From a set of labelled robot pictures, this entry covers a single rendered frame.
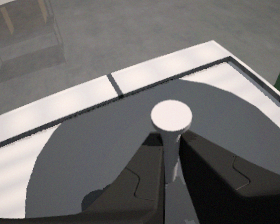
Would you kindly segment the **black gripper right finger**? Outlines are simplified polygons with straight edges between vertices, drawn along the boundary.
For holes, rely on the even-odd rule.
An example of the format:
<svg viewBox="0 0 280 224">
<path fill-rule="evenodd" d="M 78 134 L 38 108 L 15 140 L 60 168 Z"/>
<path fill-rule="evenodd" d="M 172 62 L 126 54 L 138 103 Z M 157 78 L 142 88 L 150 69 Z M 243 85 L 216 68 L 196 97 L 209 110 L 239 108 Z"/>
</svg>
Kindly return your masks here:
<svg viewBox="0 0 280 224">
<path fill-rule="evenodd" d="M 280 176 L 200 134 L 180 134 L 179 158 L 200 224 L 280 224 Z"/>
</svg>

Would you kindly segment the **grey metal pin with white head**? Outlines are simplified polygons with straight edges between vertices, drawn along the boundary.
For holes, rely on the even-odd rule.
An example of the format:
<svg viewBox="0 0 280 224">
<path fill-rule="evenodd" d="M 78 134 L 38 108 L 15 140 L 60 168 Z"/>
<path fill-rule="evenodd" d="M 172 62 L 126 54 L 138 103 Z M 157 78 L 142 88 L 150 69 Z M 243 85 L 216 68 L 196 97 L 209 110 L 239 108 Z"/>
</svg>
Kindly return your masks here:
<svg viewBox="0 0 280 224">
<path fill-rule="evenodd" d="M 151 121 L 164 141 L 165 183 L 175 182 L 180 134 L 190 127 L 191 109 L 176 101 L 157 103 L 152 108 Z"/>
</svg>

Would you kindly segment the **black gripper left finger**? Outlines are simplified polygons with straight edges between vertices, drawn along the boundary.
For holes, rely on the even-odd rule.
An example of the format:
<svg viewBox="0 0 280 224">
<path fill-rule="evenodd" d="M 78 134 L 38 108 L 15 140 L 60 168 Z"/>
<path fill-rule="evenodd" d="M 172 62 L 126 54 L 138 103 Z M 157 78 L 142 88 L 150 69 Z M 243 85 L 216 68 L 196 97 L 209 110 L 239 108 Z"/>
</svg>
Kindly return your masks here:
<svg viewBox="0 0 280 224">
<path fill-rule="evenodd" d="M 165 224 L 164 217 L 164 141 L 154 131 L 89 208 L 71 216 L 0 218 L 0 224 Z"/>
</svg>

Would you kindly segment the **dark grey disc with centre hole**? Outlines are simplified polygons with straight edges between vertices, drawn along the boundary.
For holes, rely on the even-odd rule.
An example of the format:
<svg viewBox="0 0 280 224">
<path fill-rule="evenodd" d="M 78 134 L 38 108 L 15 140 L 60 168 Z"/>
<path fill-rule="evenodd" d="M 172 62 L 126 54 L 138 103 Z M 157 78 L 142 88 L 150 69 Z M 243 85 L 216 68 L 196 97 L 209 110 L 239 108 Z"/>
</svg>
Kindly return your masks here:
<svg viewBox="0 0 280 224">
<path fill-rule="evenodd" d="M 156 131 L 152 108 L 166 101 L 191 109 L 190 131 L 280 176 L 280 127 L 264 112 L 212 84 L 169 79 L 60 123 L 37 154 L 25 218 L 71 216 L 89 208 Z M 179 157 L 175 182 L 165 183 L 164 221 L 200 224 Z"/>
</svg>

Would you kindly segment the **green cube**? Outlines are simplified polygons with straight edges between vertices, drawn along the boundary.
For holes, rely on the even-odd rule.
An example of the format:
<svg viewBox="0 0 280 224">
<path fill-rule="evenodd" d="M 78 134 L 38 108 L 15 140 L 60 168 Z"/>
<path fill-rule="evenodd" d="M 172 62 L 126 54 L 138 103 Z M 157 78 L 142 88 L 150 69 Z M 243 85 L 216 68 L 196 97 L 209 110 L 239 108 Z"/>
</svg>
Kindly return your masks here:
<svg viewBox="0 0 280 224">
<path fill-rule="evenodd" d="M 274 88 L 276 88 L 277 91 L 280 91 L 280 73 L 279 73 L 279 76 L 277 76 L 277 77 L 279 77 L 279 78 L 276 79 Z"/>
</svg>

